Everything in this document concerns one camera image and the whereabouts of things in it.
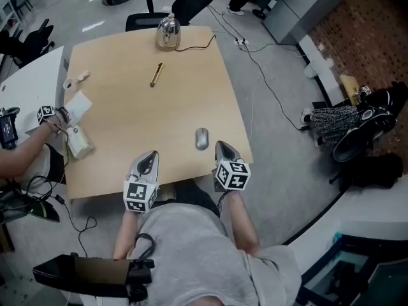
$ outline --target computer mouse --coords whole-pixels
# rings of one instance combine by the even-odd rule
[[[198,150],[205,150],[208,147],[208,130],[205,128],[198,128],[196,130],[196,148]]]

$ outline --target brick wall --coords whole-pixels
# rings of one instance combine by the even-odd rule
[[[343,0],[310,33],[323,55],[334,61],[339,75],[355,76],[372,91],[392,81],[408,85],[408,1]],[[396,128],[374,145],[373,155],[396,153],[408,173],[408,102],[398,116]]]

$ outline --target black device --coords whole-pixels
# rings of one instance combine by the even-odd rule
[[[151,268],[152,259],[82,258],[71,253],[34,267],[33,274],[38,283],[56,289],[140,302],[147,298],[144,284],[152,282]]]
[[[14,113],[0,117],[0,143],[5,150],[12,150],[16,147],[15,142],[18,140],[18,136],[15,129],[15,117]]]

